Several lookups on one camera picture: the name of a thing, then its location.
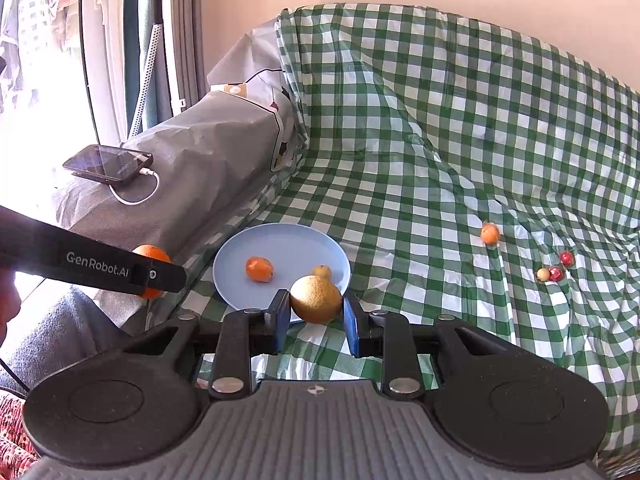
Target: metal bolt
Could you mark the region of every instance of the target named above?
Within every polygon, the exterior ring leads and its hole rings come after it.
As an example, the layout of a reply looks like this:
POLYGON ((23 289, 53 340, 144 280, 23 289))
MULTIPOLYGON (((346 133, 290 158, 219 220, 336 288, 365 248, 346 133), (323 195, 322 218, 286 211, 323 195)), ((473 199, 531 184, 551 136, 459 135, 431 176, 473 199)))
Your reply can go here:
POLYGON ((211 387, 219 394, 234 394, 244 387, 244 383, 237 377, 220 377, 213 381, 211 387))
POLYGON ((398 377, 389 383, 391 391, 396 394, 412 394, 420 389, 420 383, 411 377, 398 377))

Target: gingham cloth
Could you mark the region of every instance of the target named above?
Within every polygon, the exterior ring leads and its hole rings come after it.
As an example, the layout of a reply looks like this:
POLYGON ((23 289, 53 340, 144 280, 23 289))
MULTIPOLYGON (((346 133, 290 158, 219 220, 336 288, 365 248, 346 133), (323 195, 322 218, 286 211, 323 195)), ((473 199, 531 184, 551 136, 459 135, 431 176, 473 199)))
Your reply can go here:
MULTIPOLYGON (((535 38, 435 9, 309 7, 278 28, 302 163, 207 257, 247 225, 314 227, 346 252, 365 309, 454 314, 588 378, 611 413, 600 463, 638 447, 639 95, 535 38), (498 246, 479 238, 487 221, 498 246), (565 279, 539 282, 564 250, 565 279)), ((222 318, 210 267, 182 307, 222 318)), ((381 371, 349 354, 338 320, 292 326, 284 355, 253 366, 310 380, 381 371)))

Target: red patterned fabric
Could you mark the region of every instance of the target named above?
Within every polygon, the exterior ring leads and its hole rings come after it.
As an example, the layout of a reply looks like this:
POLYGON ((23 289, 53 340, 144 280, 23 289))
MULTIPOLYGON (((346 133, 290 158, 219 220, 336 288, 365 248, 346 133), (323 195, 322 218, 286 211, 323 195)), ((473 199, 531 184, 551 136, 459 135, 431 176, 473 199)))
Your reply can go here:
POLYGON ((22 428, 24 401, 0 390, 0 480, 14 480, 36 462, 38 453, 22 428))

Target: gray curtain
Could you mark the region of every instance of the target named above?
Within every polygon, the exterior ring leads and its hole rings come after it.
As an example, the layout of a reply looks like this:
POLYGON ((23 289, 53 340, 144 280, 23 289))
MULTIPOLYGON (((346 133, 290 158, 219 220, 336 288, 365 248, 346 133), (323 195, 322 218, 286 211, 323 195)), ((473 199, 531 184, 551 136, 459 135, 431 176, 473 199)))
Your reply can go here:
POLYGON ((175 67, 180 99, 184 99, 186 108, 196 104, 207 92, 202 56, 200 2, 201 0, 172 0, 175 67))

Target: orange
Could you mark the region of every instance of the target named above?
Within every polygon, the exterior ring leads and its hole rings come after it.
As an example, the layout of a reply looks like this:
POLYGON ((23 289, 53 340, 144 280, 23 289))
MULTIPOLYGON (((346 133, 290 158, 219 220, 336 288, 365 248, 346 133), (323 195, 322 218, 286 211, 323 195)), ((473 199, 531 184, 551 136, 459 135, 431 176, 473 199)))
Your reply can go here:
MULTIPOLYGON (((142 254, 147 258, 153 258, 154 260, 160 260, 161 262, 171 263, 171 258, 169 255, 165 253, 160 247, 156 247, 155 245, 140 245, 140 247, 136 247, 133 249, 134 253, 142 254)), ((155 298, 159 298, 162 295, 162 290, 157 290, 156 288, 148 288, 145 290, 144 294, 139 296, 143 300, 154 300, 155 298)))
POLYGON ((485 244, 495 245, 500 239, 500 231, 498 231, 498 228, 494 224, 486 223, 482 226, 480 237, 485 244))
POLYGON ((270 282, 273 277, 273 266, 266 258, 252 256, 244 264, 244 272, 254 282, 270 282))

